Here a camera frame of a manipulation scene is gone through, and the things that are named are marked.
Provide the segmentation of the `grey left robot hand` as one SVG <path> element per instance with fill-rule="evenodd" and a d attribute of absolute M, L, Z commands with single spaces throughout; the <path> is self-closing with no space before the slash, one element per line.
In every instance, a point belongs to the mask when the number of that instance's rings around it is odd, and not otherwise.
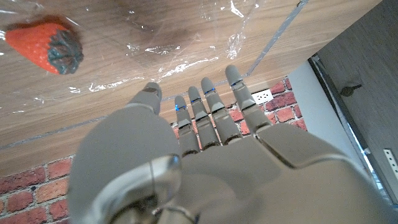
<path fill-rule="evenodd" d="M 71 223 L 396 223 L 397 212 L 346 154 L 273 124 L 238 69 L 225 70 L 244 137 L 210 79 L 175 99 L 178 132 L 148 83 L 81 142 L 68 184 Z"/>

